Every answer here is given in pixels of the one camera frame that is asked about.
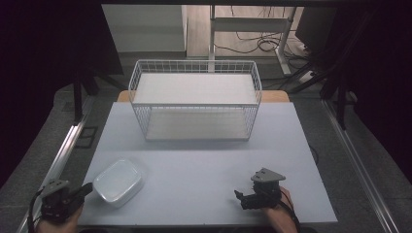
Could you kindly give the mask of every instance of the metal frame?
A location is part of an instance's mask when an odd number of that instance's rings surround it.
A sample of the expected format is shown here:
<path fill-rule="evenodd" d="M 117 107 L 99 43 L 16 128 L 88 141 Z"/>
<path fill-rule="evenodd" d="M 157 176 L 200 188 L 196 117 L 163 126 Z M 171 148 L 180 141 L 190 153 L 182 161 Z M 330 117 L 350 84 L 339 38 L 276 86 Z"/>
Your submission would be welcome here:
<path fill-rule="evenodd" d="M 48 173 L 46 174 L 45 178 L 43 179 L 42 185 L 39 187 L 41 189 L 44 187 L 49 181 L 59 179 L 61 173 L 64 170 L 67 160 L 70 157 L 70 153 L 72 152 L 77 139 L 79 138 L 82 129 L 85 126 L 86 120 L 89 116 L 91 111 L 92 105 L 94 103 L 95 97 L 88 96 L 83 104 L 83 116 L 81 117 L 80 121 L 77 122 L 76 125 L 70 127 L 69 132 L 67 133 L 66 138 L 63 141 L 57 155 L 55 156 L 54 162 L 51 165 Z M 33 216 L 34 219 L 37 218 L 40 214 L 41 208 L 41 201 L 36 201 L 33 207 Z M 17 229 L 17 233 L 20 232 L 27 232 L 27 217 L 28 212 L 25 214 L 24 219 L 22 220 L 20 226 Z"/>
<path fill-rule="evenodd" d="M 215 32 L 280 32 L 283 33 L 279 47 L 275 49 L 285 76 L 292 74 L 285 59 L 285 45 L 292 28 L 296 7 L 287 18 L 216 17 L 215 6 L 210 6 L 209 60 L 215 60 Z"/>
<path fill-rule="evenodd" d="M 351 138 L 349 137 L 346 130 L 342 130 L 342 128 L 339 126 L 339 122 L 334 117 L 336 112 L 333 109 L 333 106 L 331 105 L 330 101 L 322 100 L 322 104 L 324 105 L 326 109 L 326 113 L 328 114 L 329 119 L 340 141 L 345 147 L 345 151 L 348 154 L 349 160 L 351 161 L 354 167 L 355 173 L 358 175 L 360 184 L 362 185 L 366 193 L 366 196 L 368 197 L 372 205 L 372 208 L 374 209 L 376 216 L 378 216 L 378 219 L 381 222 L 382 227 L 384 228 L 385 232 L 388 232 L 388 233 L 399 232 L 394 222 L 394 218 L 392 217 L 392 214 L 388 206 L 385 203 L 385 200 L 383 199 L 378 188 L 375 186 L 375 183 L 373 182 L 373 180 L 370 178 L 369 174 L 367 173 L 366 168 L 364 167 L 361 161 L 361 157 L 358 155 L 358 152 L 355 149 L 355 146 L 352 144 Z"/>

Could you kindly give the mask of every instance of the white table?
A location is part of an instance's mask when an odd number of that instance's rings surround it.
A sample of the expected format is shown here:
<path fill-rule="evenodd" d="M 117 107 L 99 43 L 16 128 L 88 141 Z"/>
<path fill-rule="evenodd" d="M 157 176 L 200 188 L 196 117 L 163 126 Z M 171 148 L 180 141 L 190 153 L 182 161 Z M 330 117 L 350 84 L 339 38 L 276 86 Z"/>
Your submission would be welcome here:
<path fill-rule="evenodd" d="M 262 167 L 286 176 L 300 222 L 336 222 L 293 103 L 262 103 L 249 142 L 146 142 L 129 103 L 110 112 L 85 183 L 119 158 L 146 173 L 142 190 L 123 207 L 93 191 L 80 225 L 251 226 L 260 210 L 242 210 L 234 189 L 252 193 Z"/>

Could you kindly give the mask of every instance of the human arm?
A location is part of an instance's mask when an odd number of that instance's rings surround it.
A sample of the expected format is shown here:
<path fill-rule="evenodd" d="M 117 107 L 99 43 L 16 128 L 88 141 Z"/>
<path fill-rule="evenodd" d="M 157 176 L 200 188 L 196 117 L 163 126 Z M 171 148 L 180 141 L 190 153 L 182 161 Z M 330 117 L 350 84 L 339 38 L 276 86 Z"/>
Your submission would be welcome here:
<path fill-rule="evenodd" d="M 76 233 L 78 219 L 82 214 L 82 210 L 83 206 L 61 224 L 55 224 L 47 220 L 40 220 L 36 226 L 36 233 Z"/>
<path fill-rule="evenodd" d="M 280 188 L 282 191 L 281 201 L 285 203 L 291 210 L 293 210 L 291 194 L 287 189 L 283 187 Z M 294 221 L 285 208 L 277 205 L 274 208 L 262 208 L 262 211 L 266 214 L 270 224 L 277 233 L 297 233 Z"/>

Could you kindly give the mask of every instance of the wire basket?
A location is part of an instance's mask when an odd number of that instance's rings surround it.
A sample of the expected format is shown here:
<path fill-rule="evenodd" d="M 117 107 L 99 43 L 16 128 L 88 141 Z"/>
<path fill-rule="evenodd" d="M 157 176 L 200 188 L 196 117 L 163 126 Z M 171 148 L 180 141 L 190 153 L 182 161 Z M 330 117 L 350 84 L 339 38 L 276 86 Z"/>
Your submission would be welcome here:
<path fill-rule="evenodd" d="M 146 140 L 249 140 L 261 99 L 254 61 L 138 60 L 129 100 Z"/>

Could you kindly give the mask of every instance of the black curtain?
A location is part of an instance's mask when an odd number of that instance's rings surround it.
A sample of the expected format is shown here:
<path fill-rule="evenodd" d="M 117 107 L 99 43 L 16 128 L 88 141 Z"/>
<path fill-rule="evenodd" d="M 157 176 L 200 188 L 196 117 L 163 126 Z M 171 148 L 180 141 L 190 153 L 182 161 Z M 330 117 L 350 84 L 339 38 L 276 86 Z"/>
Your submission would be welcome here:
<path fill-rule="evenodd" d="M 412 3 L 384 1 L 347 69 L 355 111 L 412 183 Z"/>
<path fill-rule="evenodd" d="M 1 185 L 46 121 L 58 89 L 88 68 L 122 74 L 101 5 L 84 2 L 1 3 Z"/>

